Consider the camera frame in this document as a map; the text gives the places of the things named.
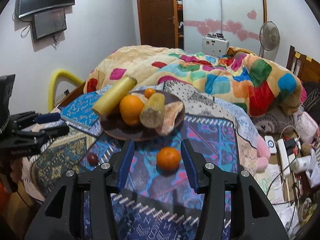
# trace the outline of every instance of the tangerine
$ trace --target tangerine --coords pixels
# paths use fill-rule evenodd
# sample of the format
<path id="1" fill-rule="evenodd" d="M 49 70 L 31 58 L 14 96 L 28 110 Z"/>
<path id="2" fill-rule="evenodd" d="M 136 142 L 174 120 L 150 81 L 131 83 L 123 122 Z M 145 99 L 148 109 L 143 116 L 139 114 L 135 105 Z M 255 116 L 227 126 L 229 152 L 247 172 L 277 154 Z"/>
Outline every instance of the tangerine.
<path id="1" fill-rule="evenodd" d="M 174 171 L 179 168 L 181 156 L 172 147 L 162 148 L 157 155 L 157 165 L 165 171 Z"/>
<path id="2" fill-rule="evenodd" d="M 153 88 L 147 88 L 145 91 L 144 91 L 144 96 L 146 98 L 150 98 L 156 91 L 153 89 Z"/>
<path id="3" fill-rule="evenodd" d="M 140 113 L 144 107 L 140 98 L 134 95 L 127 95 L 120 101 L 120 114 L 123 121 L 129 126 L 136 126 L 140 123 Z"/>

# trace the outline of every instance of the plate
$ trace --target plate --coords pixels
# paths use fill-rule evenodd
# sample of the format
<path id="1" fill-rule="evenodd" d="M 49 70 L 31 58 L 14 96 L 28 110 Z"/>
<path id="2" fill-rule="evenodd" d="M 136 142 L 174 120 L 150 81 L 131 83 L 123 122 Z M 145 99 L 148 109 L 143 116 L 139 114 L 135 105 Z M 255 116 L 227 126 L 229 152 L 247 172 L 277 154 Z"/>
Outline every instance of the plate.
<path id="1" fill-rule="evenodd" d="M 181 101 L 177 96 L 170 94 L 168 92 L 156 90 L 157 93 L 161 93 L 165 97 L 165 104 Z M 134 91 L 134 93 L 144 94 L 144 90 Z M 185 107 L 178 114 L 174 127 L 176 128 L 182 123 L 185 115 Z M 149 129 L 139 124 L 135 127 L 130 127 L 127 125 L 120 114 L 109 115 L 108 117 L 100 116 L 101 127 L 105 133 L 118 140 L 132 139 L 135 142 L 149 141 L 153 140 L 160 135 L 155 129 Z"/>

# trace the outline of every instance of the metal screw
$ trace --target metal screw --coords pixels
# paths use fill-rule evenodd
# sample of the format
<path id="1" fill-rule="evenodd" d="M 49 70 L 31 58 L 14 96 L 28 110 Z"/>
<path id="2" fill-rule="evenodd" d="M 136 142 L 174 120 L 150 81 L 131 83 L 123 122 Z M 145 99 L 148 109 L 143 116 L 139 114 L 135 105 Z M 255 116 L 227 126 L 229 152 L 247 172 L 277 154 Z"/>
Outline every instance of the metal screw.
<path id="1" fill-rule="evenodd" d="M 67 177 L 72 177 L 75 174 L 75 172 L 73 170 L 68 170 L 66 172 Z"/>
<path id="2" fill-rule="evenodd" d="M 101 168 L 103 168 L 104 170 L 109 169 L 110 168 L 110 163 L 103 163 L 101 164 Z"/>
<path id="3" fill-rule="evenodd" d="M 214 168 L 214 164 L 213 163 L 206 163 L 205 167 L 209 170 L 212 170 Z"/>
<path id="4" fill-rule="evenodd" d="M 241 175 L 244 177 L 249 177 L 250 173 L 249 173 L 249 171 L 243 170 L 243 171 L 241 171 Z"/>

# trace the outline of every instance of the fan stand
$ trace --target fan stand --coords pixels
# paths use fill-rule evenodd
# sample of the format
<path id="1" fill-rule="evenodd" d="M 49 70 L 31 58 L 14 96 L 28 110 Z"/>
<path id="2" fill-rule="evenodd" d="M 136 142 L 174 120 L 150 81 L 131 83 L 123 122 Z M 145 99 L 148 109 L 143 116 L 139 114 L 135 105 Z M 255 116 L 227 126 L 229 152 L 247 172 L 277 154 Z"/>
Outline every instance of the fan stand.
<path id="1" fill-rule="evenodd" d="M 264 48 L 262 47 L 262 45 L 260 45 L 259 57 L 263 58 L 263 55 L 264 55 Z"/>

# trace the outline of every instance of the wooden headboard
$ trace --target wooden headboard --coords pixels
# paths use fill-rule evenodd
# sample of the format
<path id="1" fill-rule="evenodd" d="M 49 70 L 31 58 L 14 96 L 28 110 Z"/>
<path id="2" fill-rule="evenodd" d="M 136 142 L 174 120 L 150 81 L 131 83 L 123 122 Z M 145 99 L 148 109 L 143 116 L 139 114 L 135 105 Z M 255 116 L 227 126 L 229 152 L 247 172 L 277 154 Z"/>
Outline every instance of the wooden headboard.
<path id="1" fill-rule="evenodd" d="M 307 55 L 303 55 L 290 46 L 287 69 L 303 82 L 320 83 L 320 63 Z"/>

